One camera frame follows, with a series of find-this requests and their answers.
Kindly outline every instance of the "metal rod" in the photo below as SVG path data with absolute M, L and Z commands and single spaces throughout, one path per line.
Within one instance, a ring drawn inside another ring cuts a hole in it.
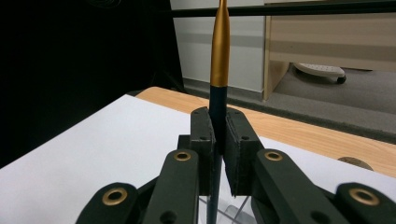
M 206 223 L 217 220 L 222 153 L 225 145 L 225 116 L 227 109 L 228 69 L 230 62 L 230 19 L 227 1 L 219 0 L 212 40 L 210 68 L 209 116 L 215 131 L 216 144 L 212 189 L 208 197 Z
M 301 3 L 268 4 L 255 7 L 229 7 L 230 17 L 329 15 L 396 12 L 395 0 L 330 0 Z M 214 17 L 216 8 L 195 8 L 158 11 L 161 16 L 173 18 Z

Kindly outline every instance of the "brass ring insert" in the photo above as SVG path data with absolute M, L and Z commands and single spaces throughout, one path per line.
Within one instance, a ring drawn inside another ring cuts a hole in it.
M 124 188 L 110 189 L 103 195 L 102 202 L 108 206 L 117 205 L 122 203 L 127 195 L 128 192 Z
M 378 197 L 366 189 L 350 189 L 349 194 L 353 199 L 360 203 L 371 206 L 379 205 Z
M 274 152 L 274 151 L 265 152 L 265 158 L 267 158 L 270 161 L 281 161 L 281 160 L 283 160 L 282 155 L 280 155 L 279 153 Z
M 191 159 L 191 154 L 188 152 L 181 151 L 181 152 L 178 152 L 177 154 L 175 154 L 174 158 L 177 161 L 187 161 L 187 160 Z

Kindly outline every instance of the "white wall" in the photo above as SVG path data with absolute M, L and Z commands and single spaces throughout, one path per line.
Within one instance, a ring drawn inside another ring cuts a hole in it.
M 264 0 L 228 0 L 228 7 L 261 6 Z M 219 0 L 171 0 L 172 9 L 218 7 Z M 174 18 L 183 77 L 209 82 L 215 18 Z M 231 17 L 229 86 L 262 92 L 264 17 Z

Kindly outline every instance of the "wooden table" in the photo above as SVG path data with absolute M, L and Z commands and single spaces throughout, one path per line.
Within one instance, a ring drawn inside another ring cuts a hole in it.
M 185 113 L 190 113 L 201 106 L 208 106 L 206 99 L 157 87 L 144 90 L 136 97 Z M 376 172 L 396 177 L 396 145 L 237 106 L 229 105 L 229 107 L 245 113 L 258 136 L 304 148 L 333 159 L 357 158 L 368 163 Z

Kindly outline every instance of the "white table surface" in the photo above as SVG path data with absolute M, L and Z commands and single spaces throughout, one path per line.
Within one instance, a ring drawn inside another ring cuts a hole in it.
M 124 95 L 0 170 L 0 223 L 75 223 L 92 195 L 114 182 L 139 188 L 156 177 L 190 115 Z M 287 152 L 318 186 L 346 182 L 376 188 L 396 201 L 396 179 L 261 137 Z M 239 206 L 222 176 L 219 208 Z

